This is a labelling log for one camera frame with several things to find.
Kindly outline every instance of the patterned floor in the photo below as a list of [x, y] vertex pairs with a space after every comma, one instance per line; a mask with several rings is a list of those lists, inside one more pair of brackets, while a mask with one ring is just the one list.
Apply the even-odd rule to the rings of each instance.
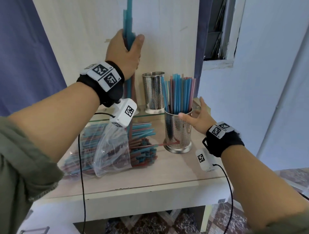
[[[309, 168], [277, 171], [297, 191], [309, 196]], [[223, 234], [231, 213], [231, 200], [215, 204], [205, 234]], [[234, 200], [233, 217], [227, 234], [248, 231], [247, 219], [239, 202]], [[189, 209], [162, 211], [109, 219], [105, 234], [190, 234], [199, 233]]]

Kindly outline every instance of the blue curtain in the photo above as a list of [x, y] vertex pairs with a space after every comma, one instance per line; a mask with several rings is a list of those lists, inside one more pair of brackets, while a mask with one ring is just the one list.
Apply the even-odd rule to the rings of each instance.
[[194, 78], [197, 79], [197, 83], [195, 85], [194, 97], [197, 97], [200, 86], [212, 2], [213, 0], [200, 0], [194, 68]]
[[0, 3], [0, 116], [8, 116], [66, 83], [32, 0]]

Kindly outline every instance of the fingernail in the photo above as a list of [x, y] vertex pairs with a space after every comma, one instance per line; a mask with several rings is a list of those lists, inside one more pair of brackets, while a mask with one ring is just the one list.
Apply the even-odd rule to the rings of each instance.
[[138, 38], [141, 42], [144, 42], [144, 40], [145, 40], [145, 36], [144, 36], [143, 34], [138, 35], [137, 38]]

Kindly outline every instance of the perforated metal cup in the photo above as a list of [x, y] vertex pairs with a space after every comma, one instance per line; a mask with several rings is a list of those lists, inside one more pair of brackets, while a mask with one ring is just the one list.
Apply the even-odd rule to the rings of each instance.
[[192, 148], [191, 125], [178, 118], [178, 115], [172, 115], [164, 112], [165, 117], [165, 141], [174, 143], [165, 145], [164, 148], [171, 153], [187, 153]]
[[164, 72], [148, 72], [142, 75], [146, 109], [148, 114], [160, 114], [164, 112], [164, 101], [162, 93], [161, 77], [164, 78]]

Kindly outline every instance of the bag of straws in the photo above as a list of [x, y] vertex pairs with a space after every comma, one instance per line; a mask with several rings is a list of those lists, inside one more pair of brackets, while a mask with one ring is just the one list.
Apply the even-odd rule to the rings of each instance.
[[[80, 134], [80, 154], [83, 174], [103, 176], [131, 167], [149, 165], [157, 158], [156, 147], [146, 137], [155, 135], [150, 122], [133, 123], [132, 139], [128, 130], [92, 122]], [[78, 142], [74, 141], [58, 163], [65, 177], [80, 174]]]

